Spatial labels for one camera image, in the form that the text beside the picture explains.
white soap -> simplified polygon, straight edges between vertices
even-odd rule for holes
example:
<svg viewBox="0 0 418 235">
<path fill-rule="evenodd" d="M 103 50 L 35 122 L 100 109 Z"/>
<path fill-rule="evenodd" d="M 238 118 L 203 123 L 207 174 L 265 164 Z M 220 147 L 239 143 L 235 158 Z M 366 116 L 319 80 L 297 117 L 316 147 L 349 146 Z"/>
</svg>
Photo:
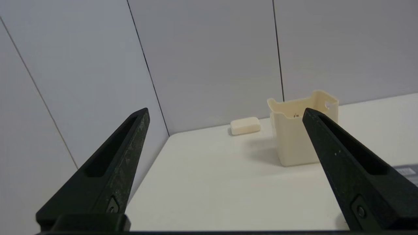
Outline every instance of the white soap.
<svg viewBox="0 0 418 235">
<path fill-rule="evenodd" d="M 231 133 L 241 135 L 257 132 L 261 129 L 260 121 L 256 117 L 248 117 L 231 122 Z"/>
</svg>

wall seam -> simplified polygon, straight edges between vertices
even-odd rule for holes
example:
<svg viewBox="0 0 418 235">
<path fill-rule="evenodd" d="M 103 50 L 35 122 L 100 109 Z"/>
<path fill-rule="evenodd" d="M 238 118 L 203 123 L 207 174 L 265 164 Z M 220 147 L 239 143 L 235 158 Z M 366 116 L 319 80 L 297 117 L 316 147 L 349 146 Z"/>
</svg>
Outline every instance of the wall seam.
<svg viewBox="0 0 418 235">
<path fill-rule="evenodd" d="M 280 49 L 279 49 L 279 36 L 277 34 L 277 21 L 276 21 L 276 8 L 274 6 L 274 0 L 271 0 L 273 3 L 273 15 L 274 15 L 274 28 L 276 30 L 276 42 L 277 42 L 277 55 L 279 56 L 279 69 L 280 69 L 280 81 L 282 83 L 282 96 L 283 96 L 283 102 L 285 101 L 285 92 L 283 87 L 283 74 L 282 74 L 282 64 L 280 59 Z"/>
<path fill-rule="evenodd" d="M 19 55 L 19 57 L 20 57 L 20 60 L 22 61 L 23 65 L 25 66 L 25 69 L 26 69 L 26 71 L 28 72 L 29 77 L 31 78 L 31 80 L 32 80 L 32 82 L 33 82 L 33 85 L 35 86 L 36 91 L 38 92 L 39 96 L 41 97 L 41 100 L 42 100 L 43 104 L 45 105 L 46 110 L 48 111 L 48 114 L 49 114 L 49 116 L 51 117 L 51 119 L 52 119 L 52 121 L 53 121 L 53 123 L 54 123 L 54 125 L 55 125 L 55 128 L 56 128 L 56 130 L 58 131 L 58 134 L 59 134 L 59 136 L 61 137 L 62 142 L 63 142 L 63 143 L 64 143 L 64 145 L 65 145 L 65 148 L 66 148 L 66 149 L 67 149 L 67 151 L 68 151 L 68 154 L 70 155 L 70 157 L 71 157 L 71 159 L 72 159 L 72 161 L 73 161 L 74 165 L 75 165 L 75 166 L 76 166 L 76 168 L 78 169 L 77 163 L 76 163 L 76 161 L 74 160 L 74 157 L 73 157 L 73 155 L 71 154 L 71 151 L 70 151 L 70 149 L 68 148 L 67 143 L 65 142 L 65 140 L 64 140 L 64 138 L 63 138 L 63 136 L 62 136 L 62 134 L 61 134 L 61 131 L 59 130 L 58 125 L 56 124 L 56 121 L 55 121 L 54 117 L 53 117 L 53 116 L 52 116 L 52 114 L 51 114 L 51 111 L 49 110 L 48 106 L 46 105 L 45 100 L 44 100 L 44 98 L 43 98 L 43 96 L 42 96 L 41 92 L 39 91 L 39 88 L 38 88 L 38 86 L 36 85 L 36 82 L 35 82 L 35 80 L 33 79 L 33 76 L 32 76 L 32 74 L 31 74 L 31 72 L 29 71 L 28 66 L 26 65 L 25 61 L 23 60 L 23 57 L 22 57 L 22 55 L 21 55 L 21 53 L 20 53 L 20 51 L 19 51 L 18 47 L 16 46 L 16 43 L 15 43 L 15 41 L 13 40 L 12 35 L 10 34 L 10 32 L 9 32 L 9 30 L 8 30 L 8 28 L 7 28 L 6 24 L 4 23 L 3 18 L 2 18 L 1 16 L 0 16 L 0 21 L 1 21 L 1 23 L 3 24 L 4 28 L 6 29 L 6 32 L 7 32 L 8 36 L 9 36 L 10 40 L 12 41 L 13 46 L 15 47 L 15 50 L 17 51 L 17 53 L 18 53 L 18 55 Z"/>
<path fill-rule="evenodd" d="M 161 109 L 160 100 L 159 100 L 159 98 L 158 98 L 157 91 L 156 91 L 156 89 L 155 89 L 155 85 L 154 85 L 153 77 L 151 76 L 150 67 L 148 66 L 147 58 L 145 57 L 144 48 L 142 47 L 141 39 L 139 38 L 138 29 L 136 28 L 135 20 L 134 20 L 133 15 L 132 15 L 132 10 L 131 10 L 130 5 L 129 5 L 129 0 L 126 0 L 126 3 L 128 4 L 128 7 L 129 7 L 129 12 L 130 12 L 131 17 L 132 17 L 133 26 L 135 27 L 136 35 L 138 36 L 139 45 L 141 46 L 142 55 L 144 56 L 145 64 L 147 65 L 147 69 L 148 69 L 148 74 L 150 75 L 151 83 L 153 84 L 153 88 L 154 88 L 155 96 L 157 97 L 158 106 L 160 107 L 161 116 L 163 117 L 164 124 L 166 125 L 167 134 L 168 134 L 168 136 L 170 136 L 170 132 L 168 131 L 168 127 L 167 127 L 166 118 L 164 117 L 163 109 Z"/>
</svg>

white table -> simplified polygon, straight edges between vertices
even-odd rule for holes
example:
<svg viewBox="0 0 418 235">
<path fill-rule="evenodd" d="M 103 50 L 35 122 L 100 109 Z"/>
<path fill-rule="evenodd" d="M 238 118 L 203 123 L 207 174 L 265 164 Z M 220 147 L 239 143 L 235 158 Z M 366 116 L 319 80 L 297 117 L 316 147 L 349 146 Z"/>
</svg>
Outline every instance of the white table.
<svg viewBox="0 0 418 235">
<path fill-rule="evenodd" d="M 339 124 L 390 165 L 417 163 L 417 106 L 418 94 L 344 105 Z M 321 166 L 282 167 L 261 125 L 171 136 L 127 208 L 131 230 L 348 229 Z"/>
</svg>

